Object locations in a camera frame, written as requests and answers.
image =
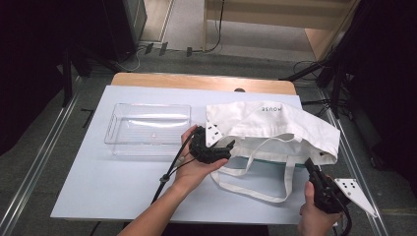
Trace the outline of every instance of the clear plastic container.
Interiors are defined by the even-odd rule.
[[[190,122],[189,105],[119,103],[104,141],[115,155],[175,155]]]

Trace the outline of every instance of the white tote bag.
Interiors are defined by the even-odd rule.
[[[337,162],[340,132],[326,121],[277,101],[241,101],[207,106],[207,145],[236,143],[231,157],[248,157],[246,168],[221,167],[211,178],[222,188],[272,203],[285,201],[292,192],[295,164],[311,157],[318,165]],[[286,196],[269,196],[221,181],[218,172],[244,175],[254,159],[285,163]]]

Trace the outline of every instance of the bag handle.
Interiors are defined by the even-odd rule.
[[[245,189],[237,185],[232,185],[232,184],[221,182],[218,171],[211,172],[210,176],[220,187],[226,190],[229,190],[231,192],[252,196],[254,198],[265,200],[271,203],[282,203],[292,193],[292,179],[294,175],[295,163],[296,161],[294,161],[294,158],[290,158],[289,156],[287,156],[287,161],[285,164],[285,172],[284,172],[284,185],[285,185],[285,192],[286,192],[286,196],[284,198],[262,194],[257,191]]]
[[[225,173],[225,174],[229,174],[229,175],[233,175],[233,176],[241,176],[246,174],[246,172],[248,172],[249,168],[252,165],[252,162],[254,161],[254,153],[257,152],[257,150],[262,147],[266,142],[268,141],[273,141],[273,140],[279,140],[282,141],[282,139],[280,138],[276,138],[276,137],[272,137],[272,138],[267,138],[266,140],[264,140],[260,145],[258,145],[249,155],[249,159],[248,162],[246,163],[246,167],[244,169],[232,169],[232,168],[227,168],[227,167],[220,167],[220,169],[218,169],[218,171]]]

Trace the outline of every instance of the wooden table edge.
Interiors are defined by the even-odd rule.
[[[296,95],[294,85],[288,81],[249,79],[225,76],[200,76],[163,73],[117,73],[113,86],[136,86],[168,89],[205,89]]]

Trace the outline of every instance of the metal frame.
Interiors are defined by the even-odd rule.
[[[12,198],[0,223],[0,235],[5,236],[12,234],[12,231],[15,228],[16,223],[18,222],[25,208],[25,205],[30,198],[30,194],[33,191],[37,180],[39,179],[40,174],[42,173],[49,159],[49,156],[53,151],[53,148],[55,147],[55,144],[58,141],[61,132],[73,111],[74,105],[76,104],[79,97],[80,88],[83,84],[84,79],[77,77],[75,80],[76,92],[74,96],[68,101],[67,106],[61,108],[61,111],[58,114],[58,117],[55,120],[51,130],[49,131],[48,136],[40,147],[39,152],[37,153],[27,176],[25,177],[15,196]]]
[[[322,99],[329,99],[328,93],[323,89],[319,88],[319,93]],[[374,208],[377,217],[372,217],[370,214],[367,213],[369,222],[371,224],[372,229],[374,230],[375,235],[389,235],[387,232],[386,225],[384,224],[382,215],[380,210],[371,194],[370,189],[368,188],[368,184],[365,181],[365,177],[362,174],[362,171],[359,167],[358,162],[356,161],[355,154],[353,153],[352,148],[350,147],[349,142],[347,141],[346,135],[344,133],[342,124],[340,123],[339,119],[336,119],[333,112],[331,110],[327,111],[328,119],[330,123],[340,130],[340,149],[341,153],[346,161],[347,168],[349,169],[349,173],[351,174],[352,178],[355,178],[358,181],[359,186],[361,187],[362,191],[364,192],[365,196],[371,203],[371,206]]]

